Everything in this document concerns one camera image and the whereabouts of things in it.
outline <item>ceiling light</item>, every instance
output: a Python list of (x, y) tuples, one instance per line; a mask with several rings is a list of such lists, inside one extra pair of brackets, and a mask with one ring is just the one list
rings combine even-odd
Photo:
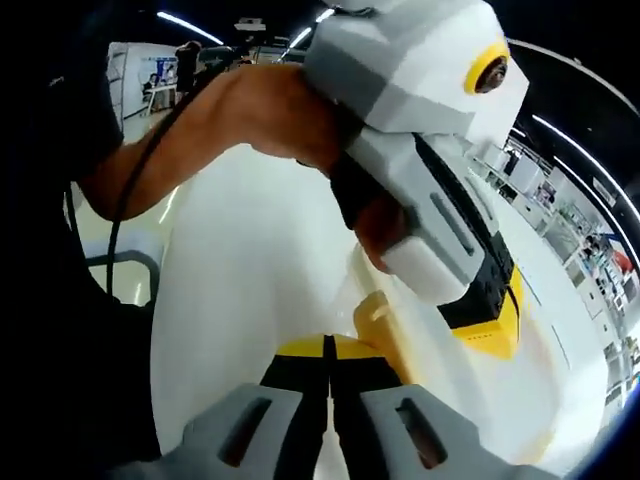
[(629, 240), (629, 237), (627, 237), (626, 233), (624, 233), (624, 230), (622, 229), (622, 227), (618, 223), (618, 220), (616, 220), (616, 217), (613, 216), (613, 214), (611, 213), (609, 208), (605, 205), (605, 203), (602, 201), (600, 196), (596, 192), (594, 192), (593, 189), (589, 185), (587, 185), (587, 183), (584, 180), (582, 180), (582, 178), (580, 178), (576, 172), (571, 170), (567, 166), (566, 163), (564, 163), (562, 160), (560, 160), (555, 155), (553, 156), (553, 158), (555, 159), (556, 162), (558, 162), (560, 165), (562, 165), (565, 168), (565, 170), (567, 172), (569, 172), (573, 176), (573, 178), (575, 178), (578, 181), (578, 183), (580, 183), (580, 185), (582, 185), (584, 187), (584, 189), (587, 192), (589, 192), (589, 194), (595, 199), (595, 201), (598, 202), (598, 204), (602, 207), (602, 210), (607, 214), (607, 216), (609, 217), (609, 220), (617, 227), (618, 233), (620, 233), (620, 235), (622, 235), (622, 238), (624, 239), (625, 243), (627, 244), (627, 248), (629, 249), (629, 251), (633, 255), (633, 258), (636, 261), (636, 266), (638, 266), (638, 268), (640, 268), (640, 259), (638, 259), (638, 254), (633, 249), (633, 246), (631, 245), (631, 241)]
[(177, 23), (181, 27), (188, 28), (192, 32), (196, 32), (196, 33), (202, 35), (203, 37), (208, 38), (212, 42), (217, 43), (218, 45), (224, 45), (224, 42), (222, 40), (220, 40), (219, 38), (214, 37), (210, 33), (205, 32), (204, 30), (202, 30), (201, 28), (196, 27), (195, 25), (191, 25), (189, 22), (185, 22), (181, 18), (174, 17), (173, 15), (170, 15), (170, 14), (165, 13), (165, 12), (158, 12), (156, 15), (158, 15), (160, 18), (164, 18), (165, 20), (169, 20), (170, 22)]
[(309, 35), (310, 33), (311, 33), (311, 27), (305, 28), (302, 31), (302, 33), (300, 33), (300, 35), (298, 35), (296, 39), (293, 42), (291, 42), (291, 45), (289, 45), (289, 50), (292, 48), (295, 48), (295, 46), (298, 45), (302, 40), (304, 40), (306, 36)]
[(607, 172), (604, 167), (602, 165), (600, 165), (600, 163), (589, 153), (587, 152), (581, 145), (579, 145), (573, 138), (569, 137), (566, 133), (564, 133), (561, 130), (558, 130), (556, 127), (554, 127), (553, 125), (551, 125), (549, 122), (547, 122), (545, 119), (538, 117), (537, 115), (533, 115), (533, 119), (538, 122), (541, 123), (542, 125), (544, 125), (545, 127), (547, 127), (549, 130), (551, 130), (552, 132), (554, 132), (556, 135), (558, 135), (559, 137), (562, 137), (564, 140), (566, 140), (567, 142), (569, 142), (576, 150), (578, 150), (582, 155), (584, 155), (587, 160), (589, 160), (598, 170), (600, 170), (600, 172), (607, 178), (607, 180), (609, 180), (609, 182), (611, 183), (611, 185), (613, 185), (613, 188), (615, 188), (618, 193), (620, 194), (620, 196), (624, 199), (625, 202), (627, 202), (627, 205), (629, 206), (629, 208), (631, 209), (631, 211), (633, 212), (633, 215), (636, 217), (636, 221), (638, 223), (640, 223), (640, 212), (638, 211), (638, 209), (636, 208), (636, 206), (633, 204), (633, 202), (631, 201), (631, 199), (629, 198), (629, 196), (625, 193), (625, 191), (622, 189), (622, 187), (620, 185), (618, 185), (618, 183), (613, 179), (613, 177), (609, 174), (609, 172)]
[(324, 12), (322, 12), (320, 14), (320, 16), (318, 18), (316, 18), (316, 23), (323, 22), (324, 20), (329, 18), (334, 13), (336, 13), (336, 11), (333, 8), (327, 8)]

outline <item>wall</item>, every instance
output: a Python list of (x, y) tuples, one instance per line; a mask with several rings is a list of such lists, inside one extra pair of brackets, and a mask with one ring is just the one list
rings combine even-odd
[(124, 74), (123, 116), (126, 118), (145, 105), (142, 103), (142, 85), (156, 71), (149, 61), (154, 57), (174, 57), (176, 46), (152, 43), (130, 43)]

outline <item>white surface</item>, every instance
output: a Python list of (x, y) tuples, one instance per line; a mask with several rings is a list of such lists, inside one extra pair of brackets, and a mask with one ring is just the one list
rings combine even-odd
[(331, 305), (355, 243), (316, 170), (241, 145), (199, 174), (174, 227), (154, 320), (164, 452), (195, 414), (259, 382), (281, 344), (349, 333)]
[[(541, 464), (564, 471), (600, 426), (604, 356), (553, 252), (482, 185), (541, 300), (524, 315), (518, 354), (500, 362), (463, 348), (435, 309), (389, 277), (404, 300), (398, 315), (424, 385), (478, 425), (483, 445), (527, 462), (550, 442)], [(175, 223), (154, 321), (152, 394), (163, 452), (230, 389), (259, 381), (282, 343), (319, 332), (355, 333), (357, 294), (344, 298), (352, 290), (347, 263), (355, 243), (327, 180), (291, 160), (239, 146), (196, 177)], [(528, 301), (535, 303), (533, 295)], [(316, 478), (345, 478), (334, 470), (340, 464), (335, 436), (327, 436), (333, 443), (321, 454)]]
[(511, 206), (515, 208), (534, 229), (540, 225), (540, 222), (548, 217), (540, 205), (533, 200), (529, 200), (521, 193), (516, 195)]
[[(553, 435), (537, 463), (567, 473), (591, 448), (604, 411), (608, 369), (598, 335), (580, 296), (551, 249), (507, 202), (484, 184), (500, 219), (500, 230), (540, 304), (532, 303), (544, 339), (549, 370), (562, 387)], [(526, 379), (522, 388), (530, 390)]]
[(525, 195), (534, 193), (543, 180), (542, 169), (525, 154), (522, 154), (509, 175), (509, 183)]

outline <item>gray plastic housing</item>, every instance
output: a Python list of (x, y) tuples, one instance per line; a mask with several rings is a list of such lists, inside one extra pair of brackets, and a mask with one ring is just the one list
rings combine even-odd
[[(463, 146), (451, 135), (424, 139), (467, 191), (494, 235), (498, 222), (461, 161)], [(420, 158), (413, 135), (381, 133), (364, 127), (347, 152), (410, 212), (412, 222), (407, 238), (383, 257), (391, 271), (429, 303), (441, 305), (462, 297), (476, 277), (485, 252), (450, 201), (441, 179), (435, 178)], [(411, 239), (424, 242), (424, 259), (417, 258), (413, 250), (402, 257), (402, 249)]]
[[(115, 480), (270, 480), (274, 478), (287, 429), (302, 394), (259, 385), (243, 385), (191, 422), (183, 442), (161, 459), (136, 462), (111, 472)], [(361, 394), (382, 447), (388, 480), (461, 478), (551, 480), (557, 477), (531, 466), (514, 466), (480, 445), (477, 427), (418, 385)], [(239, 466), (227, 465), (221, 452), (243, 416), (269, 402)], [(399, 410), (410, 402), (428, 425), (446, 458), (433, 469), (421, 462)]]

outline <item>black slot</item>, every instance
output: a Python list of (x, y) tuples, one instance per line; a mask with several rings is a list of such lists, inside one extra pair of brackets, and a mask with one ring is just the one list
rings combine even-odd
[(220, 449), (218, 455), (220, 460), (231, 467), (240, 466), (256, 430), (258, 430), (258, 425), (262, 422), (270, 405), (271, 400), (265, 398), (251, 402), (242, 412), (240, 420), (233, 427), (231, 435)]
[(431, 470), (444, 463), (447, 459), (447, 451), (415, 403), (411, 399), (405, 398), (396, 412), (409, 432), (422, 465)]

